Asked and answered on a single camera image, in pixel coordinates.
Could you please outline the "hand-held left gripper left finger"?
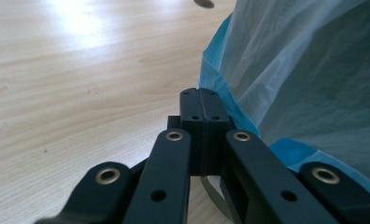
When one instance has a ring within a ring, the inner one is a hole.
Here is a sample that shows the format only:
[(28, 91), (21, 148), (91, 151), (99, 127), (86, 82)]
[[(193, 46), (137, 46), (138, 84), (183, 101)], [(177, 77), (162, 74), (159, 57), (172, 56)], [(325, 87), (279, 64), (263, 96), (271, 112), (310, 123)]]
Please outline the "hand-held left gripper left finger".
[(169, 116), (168, 129), (182, 129), (192, 138), (190, 169), (191, 175), (202, 174), (202, 135), (204, 121), (199, 92), (196, 88), (182, 91), (179, 95), (179, 115)]

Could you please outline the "green round bin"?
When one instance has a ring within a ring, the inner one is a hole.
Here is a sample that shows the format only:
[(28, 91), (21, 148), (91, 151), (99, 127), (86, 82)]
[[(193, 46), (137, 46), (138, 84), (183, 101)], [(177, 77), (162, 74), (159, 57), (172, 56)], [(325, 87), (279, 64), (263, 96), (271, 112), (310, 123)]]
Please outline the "green round bin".
[(229, 206), (225, 201), (223, 192), (221, 190), (221, 178), (218, 175), (208, 175), (202, 176), (200, 180), (211, 201), (230, 221), (234, 221)]

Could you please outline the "white plastic bag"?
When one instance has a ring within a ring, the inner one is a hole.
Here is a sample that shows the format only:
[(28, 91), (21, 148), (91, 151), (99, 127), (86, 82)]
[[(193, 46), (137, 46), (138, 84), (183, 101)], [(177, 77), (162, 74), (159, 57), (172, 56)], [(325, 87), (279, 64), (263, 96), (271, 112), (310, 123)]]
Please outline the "white plastic bag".
[(288, 168), (327, 162), (370, 192), (370, 0), (236, 0), (198, 85)]

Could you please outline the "dark table grommet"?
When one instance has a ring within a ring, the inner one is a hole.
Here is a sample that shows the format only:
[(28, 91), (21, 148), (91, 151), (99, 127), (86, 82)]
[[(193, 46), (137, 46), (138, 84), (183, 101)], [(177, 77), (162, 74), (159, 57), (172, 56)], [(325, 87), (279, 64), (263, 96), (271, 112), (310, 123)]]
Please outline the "dark table grommet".
[(199, 7), (213, 8), (215, 5), (211, 0), (193, 0), (193, 2)]

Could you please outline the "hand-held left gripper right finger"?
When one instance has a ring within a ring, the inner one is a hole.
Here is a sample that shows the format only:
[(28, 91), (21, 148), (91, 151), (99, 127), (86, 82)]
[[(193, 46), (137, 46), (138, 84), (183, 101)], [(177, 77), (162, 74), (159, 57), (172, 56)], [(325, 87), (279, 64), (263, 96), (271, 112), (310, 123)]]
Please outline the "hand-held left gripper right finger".
[(216, 92), (200, 89), (199, 94), (204, 119), (201, 176), (219, 175), (223, 163), (222, 148), (226, 133), (232, 128), (232, 120)]

